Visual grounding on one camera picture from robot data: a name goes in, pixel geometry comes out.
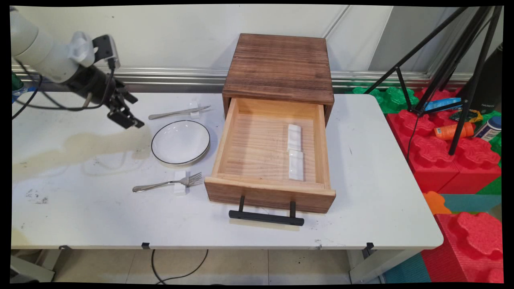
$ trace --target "drawer handle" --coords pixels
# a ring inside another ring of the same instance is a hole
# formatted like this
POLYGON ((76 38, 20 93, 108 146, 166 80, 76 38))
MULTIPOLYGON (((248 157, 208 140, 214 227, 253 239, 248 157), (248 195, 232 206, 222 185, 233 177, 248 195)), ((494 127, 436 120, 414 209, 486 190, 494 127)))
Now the drawer handle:
POLYGON ((239 200, 239 211, 230 210, 228 212, 228 216, 233 219, 243 219, 243 220, 252 220, 252 221, 267 222, 267 223, 277 223, 277 224, 284 224, 284 225, 303 226, 303 223, 304 223, 303 218, 295 217, 296 216, 296 202, 289 203, 289 217, 243 212, 244 203, 245 203, 245 196, 241 196, 241 199, 239 200))

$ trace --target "white bottle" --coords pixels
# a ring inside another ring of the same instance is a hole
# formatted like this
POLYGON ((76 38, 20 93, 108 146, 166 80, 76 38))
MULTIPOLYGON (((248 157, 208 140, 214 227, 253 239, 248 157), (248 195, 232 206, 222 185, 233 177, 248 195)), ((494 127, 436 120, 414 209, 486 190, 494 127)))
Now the white bottle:
POLYGON ((502 131, 502 117, 491 117, 474 135, 483 140, 490 141, 502 131))

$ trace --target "red foam block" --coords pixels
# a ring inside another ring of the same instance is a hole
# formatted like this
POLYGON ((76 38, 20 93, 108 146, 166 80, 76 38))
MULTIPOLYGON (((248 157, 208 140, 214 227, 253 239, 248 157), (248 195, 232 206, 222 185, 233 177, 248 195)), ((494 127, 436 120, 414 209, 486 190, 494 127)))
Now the red foam block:
MULTIPOLYGON (((421 99, 421 97, 425 94, 426 91, 427 91, 427 88, 425 87, 420 91, 416 91, 414 93, 414 96, 421 99)), ((456 94, 457 94, 456 92, 449 92, 446 89, 444 89, 442 92, 440 92, 439 89, 437 89, 434 92, 434 96, 432 96, 432 99, 430 101, 455 97, 456 94)))
MULTIPOLYGON (((416 116, 404 110, 388 114, 386 119, 403 155, 407 156, 416 116)), ((411 141, 408 164, 422 192, 438 191, 458 174, 454 156, 448 155, 447 143, 433 136, 434 127, 428 115, 422 116, 411 141)))
MULTIPOLYGON (((406 110, 401 110, 398 114, 387 114, 386 120, 393 131, 394 137, 400 146, 403 155, 407 155, 409 139, 411 138, 414 126, 416 125, 417 116, 406 110)), ((419 118, 416 126, 415 135, 430 136, 433 135, 435 126, 429 120, 428 115, 419 118)))
POLYGON ((440 194, 476 194, 502 175, 500 155, 483 139, 461 138, 455 150, 458 174, 437 190, 440 194))
POLYGON ((443 244, 421 256, 432 282, 503 283, 502 223, 487 213, 436 214, 443 244))
POLYGON ((429 119, 434 123, 436 128, 457 124, 457 121, 449 118, 452 114, 456 112, 457 110, 447 110, 442 112, 431 113, 429 119))

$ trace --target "wooden drawer box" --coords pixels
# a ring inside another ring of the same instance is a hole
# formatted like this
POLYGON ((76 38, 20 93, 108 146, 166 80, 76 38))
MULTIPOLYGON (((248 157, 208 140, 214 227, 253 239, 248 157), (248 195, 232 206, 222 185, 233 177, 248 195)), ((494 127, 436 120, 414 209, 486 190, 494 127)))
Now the wooden drawer box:
POLYGON ((326 124, 334 90, 324 38, 241 33, 223 86, 234 98, 321 104, 326 124))
POLYGON ((330 189, 323 105, 233 98, 211 177, 209 199, 245 205, 326 213, 330 189), (288 125, 302 128, 304 181, 289 179, 288 125))

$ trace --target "silver fork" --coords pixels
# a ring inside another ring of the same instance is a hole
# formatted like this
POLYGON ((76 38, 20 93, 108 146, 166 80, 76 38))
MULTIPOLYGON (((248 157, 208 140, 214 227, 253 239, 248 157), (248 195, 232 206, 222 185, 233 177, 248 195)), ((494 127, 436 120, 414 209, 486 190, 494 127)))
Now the silver fork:
POLYGON ((160 183, 160 184, 153 184, 153 185, 146 185, 146 186, 136 186, 136 187, 132 188, 132 191, 135 192, 135 193, 139 193, 139 192, 155 189, 155 188, 158 188, 160 186, 164 186, 164 185, 171 184, 171 183, 181 183, 181 184, 183 184, 186 187, 195 186, 195 185, 198 185, 198 184, 201 183, 201 173, 197 173, 197 174, 194 174, 192 176, 185 177, 185 178, 183 178, 181 180, 171 180, 169 182, 164 182, 164 183, 160 183))

